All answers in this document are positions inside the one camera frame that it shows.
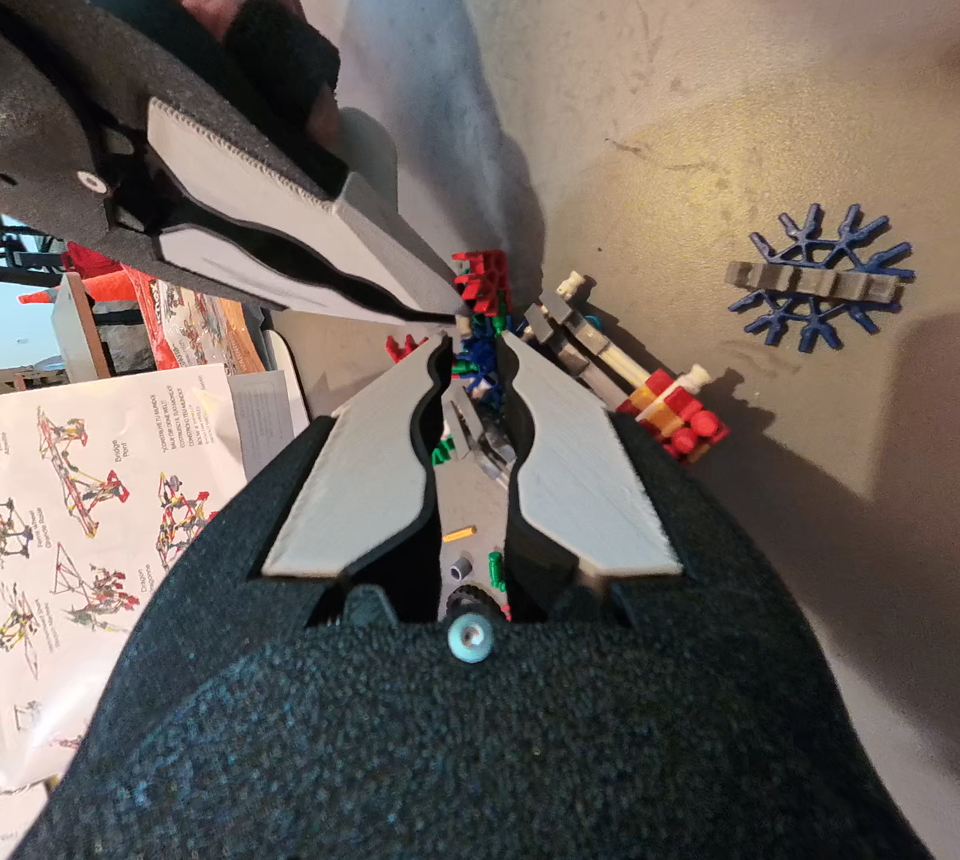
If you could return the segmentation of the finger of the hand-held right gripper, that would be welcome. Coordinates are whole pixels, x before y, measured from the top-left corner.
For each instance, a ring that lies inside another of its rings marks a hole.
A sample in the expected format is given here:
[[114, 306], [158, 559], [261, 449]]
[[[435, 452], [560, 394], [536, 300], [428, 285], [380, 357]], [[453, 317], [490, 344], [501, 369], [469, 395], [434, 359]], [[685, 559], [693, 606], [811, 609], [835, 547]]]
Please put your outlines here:
[[241, 247], [196, 226], [180, 226], [162, 233], [157, 246], [169, 265], [210, 280], [223, 290], [243, 292], [263, 306], [272, 304], [285, 311], [393, 325], [452, 323], [451, 314], [381, 312], [371, 302], [349, 298], [344, 288], [306, 284], [273, 270]]
[[324, 199], [159, 98], [150, 100], [147, 127], [151, 150], [184, 194], [157, 248], [162, 233], [192, 225], [381, 312], [461, 313], [450, 267], [360, 173]]

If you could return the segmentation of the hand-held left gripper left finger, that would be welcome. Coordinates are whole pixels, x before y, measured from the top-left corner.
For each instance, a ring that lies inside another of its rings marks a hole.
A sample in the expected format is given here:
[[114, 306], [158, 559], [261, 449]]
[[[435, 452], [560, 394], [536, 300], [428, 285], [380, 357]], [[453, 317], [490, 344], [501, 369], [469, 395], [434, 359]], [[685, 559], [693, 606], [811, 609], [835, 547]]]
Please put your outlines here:
[[437, 510], [431, 453], [451, 338], [429, 338], [342, 405], [263, 563], [269, 577], [341, 578]]

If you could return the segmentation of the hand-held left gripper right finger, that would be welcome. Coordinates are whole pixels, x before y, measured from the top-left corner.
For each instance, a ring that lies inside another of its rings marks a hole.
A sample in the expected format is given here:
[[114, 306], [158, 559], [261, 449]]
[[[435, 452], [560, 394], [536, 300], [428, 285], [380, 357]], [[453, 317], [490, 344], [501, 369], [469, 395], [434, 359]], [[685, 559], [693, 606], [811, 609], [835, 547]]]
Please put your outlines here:
[[516, 361], [510, 392], [533, 439], [515, 476], [519, 511], [595, 577], [678, 576], [683, 566], [611, 413], [539, 352], [500, 336]]

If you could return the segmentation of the white book stand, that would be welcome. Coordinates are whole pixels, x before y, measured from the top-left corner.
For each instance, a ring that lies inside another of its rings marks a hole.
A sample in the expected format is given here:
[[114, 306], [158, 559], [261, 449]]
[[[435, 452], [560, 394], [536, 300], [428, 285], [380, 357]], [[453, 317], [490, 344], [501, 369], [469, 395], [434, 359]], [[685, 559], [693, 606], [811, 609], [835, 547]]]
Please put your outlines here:
[[298, 436], [310, 425], [311, 416], [292, 352], [286, 340], [274, 329], [264, 329], [263, 338], [270, 350], [276, 370], [284, 375], [293, 433], [294, 436]]

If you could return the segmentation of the red plastic object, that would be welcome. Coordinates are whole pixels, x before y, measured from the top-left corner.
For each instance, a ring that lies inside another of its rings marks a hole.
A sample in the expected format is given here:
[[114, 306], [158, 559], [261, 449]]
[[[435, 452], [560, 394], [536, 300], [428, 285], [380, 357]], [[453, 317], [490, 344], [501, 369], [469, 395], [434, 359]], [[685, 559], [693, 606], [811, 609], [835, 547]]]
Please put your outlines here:
[[66, 251], [58, 258], [64, 273], [55, 275], [47, 289], [19, 295], [19, 304], [54, 304], [66, 273], [78, 274], [88, 299], [95, 304], [139, 302], [135, 282], [119, 262], [72, 241], [66, 242]]

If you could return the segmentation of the small black tyre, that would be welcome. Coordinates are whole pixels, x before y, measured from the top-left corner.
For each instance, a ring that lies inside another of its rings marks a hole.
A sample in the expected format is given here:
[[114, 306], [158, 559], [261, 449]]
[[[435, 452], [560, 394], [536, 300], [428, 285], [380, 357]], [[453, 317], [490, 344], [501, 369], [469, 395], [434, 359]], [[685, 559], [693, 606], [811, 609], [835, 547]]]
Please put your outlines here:
[[447, 596], [443, 616], [451, 622], [467, 613], [482, 614], [492, 622], [504, 620], [498, 601], [473, 583], [461, 584]]

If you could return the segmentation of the white instruction poster board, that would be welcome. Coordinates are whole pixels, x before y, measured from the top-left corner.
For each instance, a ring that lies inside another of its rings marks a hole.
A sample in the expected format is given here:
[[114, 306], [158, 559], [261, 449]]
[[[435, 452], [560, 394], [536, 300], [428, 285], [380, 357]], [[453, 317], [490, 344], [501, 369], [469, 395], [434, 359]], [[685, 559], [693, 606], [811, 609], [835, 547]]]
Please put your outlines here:
[[61, 278], [52, 327], [69, 383], [112, 377], [113, 369], [104, 352], [88, 294], [77, 273], [68, 272]]

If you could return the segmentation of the toy instruction booklet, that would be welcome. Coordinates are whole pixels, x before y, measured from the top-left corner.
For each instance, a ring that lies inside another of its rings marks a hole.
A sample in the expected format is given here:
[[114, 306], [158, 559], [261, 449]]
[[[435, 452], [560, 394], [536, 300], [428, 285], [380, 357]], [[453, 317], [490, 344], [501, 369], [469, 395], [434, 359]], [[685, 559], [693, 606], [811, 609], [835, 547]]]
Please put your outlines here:
[[294, 432], [282, 372], [219, 363], [2, 395], [3, 792], [66, 768], [155, 589]]

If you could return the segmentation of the blue grey snowflake connector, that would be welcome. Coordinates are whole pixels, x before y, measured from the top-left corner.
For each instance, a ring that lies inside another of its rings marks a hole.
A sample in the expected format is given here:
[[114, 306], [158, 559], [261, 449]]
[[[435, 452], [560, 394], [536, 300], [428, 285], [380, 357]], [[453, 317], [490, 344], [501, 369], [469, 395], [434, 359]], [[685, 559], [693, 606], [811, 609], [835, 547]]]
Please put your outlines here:
[[738, 290], [728, 310], [754, 312], [743, 332], [762, 338], [767, 347], [780, 346], [793, 331], [801, 354], [820, 345], [841, 350], [841, 320], [874, 336], [880, 331], [875, 316], [898, 314], [904, 289], [916, 281], [916, 270], [906, 266], [914, 252], [911, 242], [877, 247], [891, 232], [888, 216], [865, 218], [855, 203], [833, 232], [826, 230], [826, 218], [819, 203], [808, 207], [803, 220], [781, 213], [777, 222], [784, 244], [753, 232], [755, 259], [726, 265], [724, 284]]

